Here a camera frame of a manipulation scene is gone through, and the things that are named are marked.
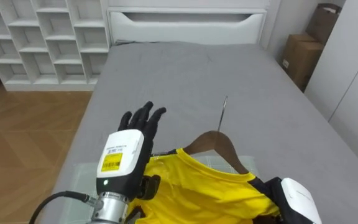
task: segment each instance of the white shelving unit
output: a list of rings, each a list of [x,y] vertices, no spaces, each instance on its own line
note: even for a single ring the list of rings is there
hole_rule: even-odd
[[[102,0],[0,0],[8,91],[93,90],[109,52]]]

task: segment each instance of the white wardrobe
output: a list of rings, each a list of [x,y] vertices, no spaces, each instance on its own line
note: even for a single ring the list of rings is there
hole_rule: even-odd
[[[346,1],[305,95],[358,156],[358,0]]]

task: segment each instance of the white headboard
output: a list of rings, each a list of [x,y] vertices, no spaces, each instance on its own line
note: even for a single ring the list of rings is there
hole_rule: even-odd
[[[109,7],[111,42],[256,44],[265,9]]]

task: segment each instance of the yellow jersey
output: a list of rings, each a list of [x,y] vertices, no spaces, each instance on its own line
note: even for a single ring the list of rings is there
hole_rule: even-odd
[[[135,199],[128,212],[140,207],[145,217],[136,224],[252,223],[257,216],[278,215],[278,207],[264,194],[254,174],[229,174],[209,168],[183,149],[153,156],[145,175],[159,175],[152,200]]]

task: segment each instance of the yellow label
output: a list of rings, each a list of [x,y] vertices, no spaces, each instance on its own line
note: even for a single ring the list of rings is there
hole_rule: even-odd
[[[104,157],[102,172],[118,170],[122,153],[109,154]]]

